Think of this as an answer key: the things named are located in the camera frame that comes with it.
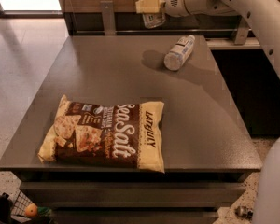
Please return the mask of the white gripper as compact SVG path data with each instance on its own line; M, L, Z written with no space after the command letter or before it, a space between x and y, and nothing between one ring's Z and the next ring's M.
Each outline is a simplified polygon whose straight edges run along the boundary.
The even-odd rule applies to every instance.
M171 17L186 17L194 14L208 14L217 0L138 0L135 3L138 14L162 13L165 4L165 12Z

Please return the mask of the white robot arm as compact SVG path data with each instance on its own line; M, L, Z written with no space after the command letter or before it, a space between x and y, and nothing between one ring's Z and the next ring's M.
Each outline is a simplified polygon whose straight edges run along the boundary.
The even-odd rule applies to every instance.
M140 14L185 17L194 14L230 16L246 21L280 79L280 2L278 0L137 0ZM280 224L280 137L263 163L252 224Z

